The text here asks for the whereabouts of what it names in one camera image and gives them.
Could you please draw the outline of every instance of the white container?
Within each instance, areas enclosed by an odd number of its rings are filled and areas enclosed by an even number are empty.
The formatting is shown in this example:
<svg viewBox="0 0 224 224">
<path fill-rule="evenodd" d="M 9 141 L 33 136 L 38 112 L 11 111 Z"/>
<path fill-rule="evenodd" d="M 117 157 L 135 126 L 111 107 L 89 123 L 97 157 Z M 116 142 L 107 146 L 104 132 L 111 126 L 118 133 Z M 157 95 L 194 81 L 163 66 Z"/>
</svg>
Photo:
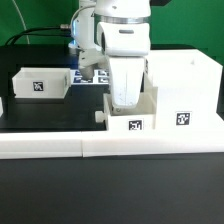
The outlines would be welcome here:
<svg viewBox="0 0 224 224">
<path fill-rule="evenodd" d="M 114 112 L 111 95 L 104 94 L 104 116 L 108 131 L 147 131 L 155 127 L 155 106 L 151 96 L 141 93 L 134 109 Z"/>
<path fill-rule="evenodd" d="M 62 99 L 71 86 L 67 68 L 21 68 L 12 80 L 16 98 Z"/>
</svg>

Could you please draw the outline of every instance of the black cable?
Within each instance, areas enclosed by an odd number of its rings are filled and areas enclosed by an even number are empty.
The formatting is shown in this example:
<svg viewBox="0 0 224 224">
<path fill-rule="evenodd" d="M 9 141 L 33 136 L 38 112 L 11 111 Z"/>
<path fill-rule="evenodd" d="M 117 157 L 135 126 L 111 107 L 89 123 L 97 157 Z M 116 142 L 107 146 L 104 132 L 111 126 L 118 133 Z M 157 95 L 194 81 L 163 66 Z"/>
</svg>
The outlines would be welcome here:
<svg viewBox="0 0 224 224">
<path fill-rule="evenodd" d="M 60 26 L 52 26 L 52 27 L 37 27 L 37 28 L 31 28 L 31 29 L 27 29 L 23 32 L 21 32 L 20 34 L 14 35 L 12 37 L 10 37 L 5 45 L 8 45 L 9 42 L 12 40 L 11 44 L 14 44 L 20 37 L 24 36 L 25 34 L 28 35 L 31 32 L 35 32 L 35 31 L 47 31 L 47 30 L 60 30 L 61 27 Z"/>
<path fill-rule="evenodd" d="M 66 34 L 40 34 L 40 33 L 24 33 L 24 34 L 20 34 L 20 35 L 15 35 L 15 36 L 48 36 L 48 37 L 71 37 L 71 35 L 66 35 Z"/>
</svg>

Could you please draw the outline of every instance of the black surface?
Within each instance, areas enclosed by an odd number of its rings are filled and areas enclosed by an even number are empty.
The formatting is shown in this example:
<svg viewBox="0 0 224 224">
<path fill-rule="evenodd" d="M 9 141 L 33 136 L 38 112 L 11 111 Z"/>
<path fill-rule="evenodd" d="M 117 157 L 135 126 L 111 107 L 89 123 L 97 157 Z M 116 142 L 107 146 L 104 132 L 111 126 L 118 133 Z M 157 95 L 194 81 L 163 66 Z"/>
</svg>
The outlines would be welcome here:
<svg viewBox="0 0 224 224">
<path fill-rule="evenodd" d="M 170 3 L 172 0 L 150 0 L 151 6 L 165 6 Z"/>
<path fill-rule="evenodd" d="M 0 161 L 1 224 L 223 224 L 224 155 Z"/>
</svg>

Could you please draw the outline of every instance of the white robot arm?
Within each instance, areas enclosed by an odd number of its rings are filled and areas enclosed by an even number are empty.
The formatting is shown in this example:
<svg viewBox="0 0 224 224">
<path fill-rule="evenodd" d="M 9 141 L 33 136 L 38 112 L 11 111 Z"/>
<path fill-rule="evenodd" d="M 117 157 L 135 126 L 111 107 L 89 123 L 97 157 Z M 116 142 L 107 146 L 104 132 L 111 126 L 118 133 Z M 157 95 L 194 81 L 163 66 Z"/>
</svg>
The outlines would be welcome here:
<svg viewBox="0 0 224 224">
<path fill-rule="evenodd" d="M 95 44 L 108 64 L 114 108 L 134 108 L 138 103 L 144 57 L 150 49 L 150 14 L 149 0 L 96 1 Z"/>
</svg>

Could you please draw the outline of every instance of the white platform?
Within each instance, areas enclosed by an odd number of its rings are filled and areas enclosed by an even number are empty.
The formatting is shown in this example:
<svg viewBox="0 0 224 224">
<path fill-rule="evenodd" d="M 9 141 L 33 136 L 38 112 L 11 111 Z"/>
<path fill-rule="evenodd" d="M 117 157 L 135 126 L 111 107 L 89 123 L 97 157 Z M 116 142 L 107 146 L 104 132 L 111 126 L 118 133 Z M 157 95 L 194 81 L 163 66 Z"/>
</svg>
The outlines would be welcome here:
<svg viewBox="0 0 224 224">
<path fill-rule="evenodd" d="M 149 128 L 129 131 L 131 117 L 102 132 L 0 134 L 0 158 L 224 152 L 216 113 L 222 66 L 197 50 L 152 51 L 147 61 Z"/>
</svg>

